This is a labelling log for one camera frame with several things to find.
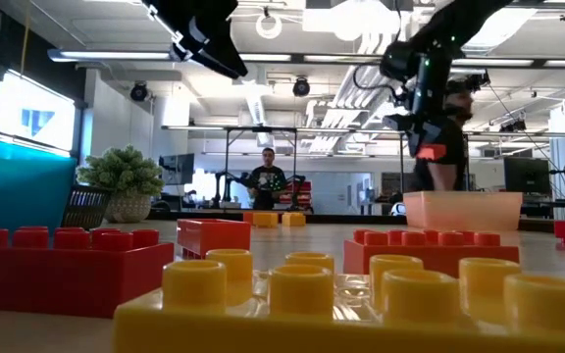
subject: cable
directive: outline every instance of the cable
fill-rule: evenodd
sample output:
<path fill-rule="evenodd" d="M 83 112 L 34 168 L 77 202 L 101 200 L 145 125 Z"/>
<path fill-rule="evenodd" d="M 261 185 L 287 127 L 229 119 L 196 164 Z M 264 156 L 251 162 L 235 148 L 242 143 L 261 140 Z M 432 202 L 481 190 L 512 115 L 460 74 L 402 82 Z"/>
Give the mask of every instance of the cable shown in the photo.
<path fill-rule="evenodd" d="M 505 103 L 502 101 L 502 99 L 500 98 L 500 96 L 498 95 L 498 93 L 496 93 L 496 91 L 494 90 L 494 87 L 491 86 L 491 84 L 488 84 L 489 89 L 491 90 L 491 92 L 494 94 L 494 96 L 496 96 L 496 99 L 498 99 L 498 102 L 502 105 L 502 107 L 505 109 L 505 111 L 507 112 L 507 114 L 509 115 L 509 117 L 514 121 L 514 122 L 518 122 L 518 120 L 514 117 L 514 115 L 511 113 L 511 111 L 509 110 L 509 108 L 507 108 L 507 106 L 505 105 Z M 531 138 L 531 136 L 529 135 L 528 132 L 523 131 L 525 133 L 525 136 L 527 136 L 527 138 L 529 138 L 529 140 L 531 141 L 531 143 L 533 143 L 536 148 L 538 148 L 538 150 L 540 151 L 540 153 L 542 154 L 542 156 L 544 156 L 546 158 L 546 160 L 548 160 L 548 163 L 550 163 L 553 168 L 555 170 L 559 170 L 557 168 L 557 166 L 555 166 L 555 163 L 553 163 L 553 161 L 550 159 L 550 157 L 548 157 L 544 151 L 542 151 L 542 149 L 538 146 L 538 144 Z M 553 182 L 549 181 L 550 185 L 553 186 L 553 189 L 555 189 L 555 191 L 557 191 L 560 195 L 564 196 L 564 193 L 562 192 L 560 187 L 557 187 L 557 185 L 555 185 Z"/>
<path fill-rule="evenodd" d="M 27 39 L 29 38 L 29 21 L 31 20 L 31 0 L 27 0 L 26 7 L 26 34 L 24 35 L 24 49 L 21 52 L 21 77 L 24 76 L 24 71 L 26 70 L 26 54 L 27 54 Z"/>

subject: plastic bin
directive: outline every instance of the plastic bin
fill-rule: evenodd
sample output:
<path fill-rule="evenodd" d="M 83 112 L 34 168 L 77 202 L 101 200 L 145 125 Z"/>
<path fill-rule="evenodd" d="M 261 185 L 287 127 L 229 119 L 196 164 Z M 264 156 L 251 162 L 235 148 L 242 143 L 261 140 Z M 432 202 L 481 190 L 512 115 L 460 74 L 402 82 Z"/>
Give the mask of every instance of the plastic bin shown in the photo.
<path fill-rule="evenodd" d="M 437 230 L 516 230 L 521 192 L 422 191 L 404 194 L 407 224 Z"/>

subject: t-shirt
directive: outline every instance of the t-shirt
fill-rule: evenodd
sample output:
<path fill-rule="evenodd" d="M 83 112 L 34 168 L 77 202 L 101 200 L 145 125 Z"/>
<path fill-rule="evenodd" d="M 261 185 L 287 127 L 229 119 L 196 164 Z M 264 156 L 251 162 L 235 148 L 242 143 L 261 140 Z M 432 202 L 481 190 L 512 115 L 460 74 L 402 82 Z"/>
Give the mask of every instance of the t-shirt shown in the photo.
<path fill-rule="evenodd" d="M 272 196 L 272 191 L 281 191 L 286 187 L 283 170 L 274 166 L 259 167 L 252 171 L 250 177 L 256 182 L 258 185 L 256 189 L 259 190 L 254 199 L 253 208 L 255 210 L 274 209 L 276 201 Z"/>
<path fill-rule="evenodd" d="M 449 121 L 444 126 L 441 134 L 437 138 L 435 144 L 446 146 L 445 156 L 436 161 L 427 159 L 416 159 L 416 166 L 413 170 L 415 181 L 412 185 L 416 191 L 433 191 L 435 186 L 433 184 L 433 177 L 429 171 L 429 163 L 437 163 L 441 165 L 456 165 L 457 178 L 453 190 L 461 191 L 464 189 L 464 172 L 466 170 L 466 163 L 468 161 L 468 150 L 463 138 L 463 131 L 461 127 L 454 121 Z"/>

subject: person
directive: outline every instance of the person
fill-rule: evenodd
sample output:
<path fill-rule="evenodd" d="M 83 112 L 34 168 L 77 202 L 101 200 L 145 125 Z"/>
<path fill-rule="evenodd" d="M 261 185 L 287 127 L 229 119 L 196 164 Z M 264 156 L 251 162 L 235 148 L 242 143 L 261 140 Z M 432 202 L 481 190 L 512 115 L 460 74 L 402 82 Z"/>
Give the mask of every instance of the person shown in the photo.
<path fill-rule="evenodd" d="M 276 200 L 284 194 L 286 179 L 282 169 L 274 166 L 276 153 L 273 149 L 266 147 L 261 153 L 263 156 L 263 166 L 255 169 L 250 177 L 255 181 L 257 187 L 252 187 L 248 191 L 254 198 L 255 210 L 273 210 Z"/>
<path fill-rule="evenodd" d="M 472 118 L 472 95 L 464 82 L 451 80 L 446 85 L 444 110 L 447 122 L 436 144 L 444 145 L 443 157 L 431 161 L 416 159 L 413 170 L 417 191 L 461 191 L 464 189 L 464 172 L 467 163 L 463 125 Z"/>

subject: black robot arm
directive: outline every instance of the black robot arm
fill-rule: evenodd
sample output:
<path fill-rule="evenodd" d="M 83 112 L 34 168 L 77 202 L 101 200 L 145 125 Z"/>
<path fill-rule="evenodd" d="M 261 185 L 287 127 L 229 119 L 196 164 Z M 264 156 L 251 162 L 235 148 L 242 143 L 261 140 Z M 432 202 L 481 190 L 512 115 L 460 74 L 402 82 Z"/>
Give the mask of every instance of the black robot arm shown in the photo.
<path fill-rule="evenodd" d="M 510 3 L 536 5 L 543 1 L 454 0 L 437 11 L 408 41 L 395 41 L 387 47 L 381 60 L 381 74 L 403 84 L 417 77 L 412 99 L 401 104 L 410 115 L 384 117 L 386 126 L 406 133 L 411 156 L 418 154 L 421 145 L 432 144 L 443 129 L 445 86 L 452 61 L 464 57 L 461 47 L 491 15 Z M 394 99 L 400 103 L 404 100 Z"/>

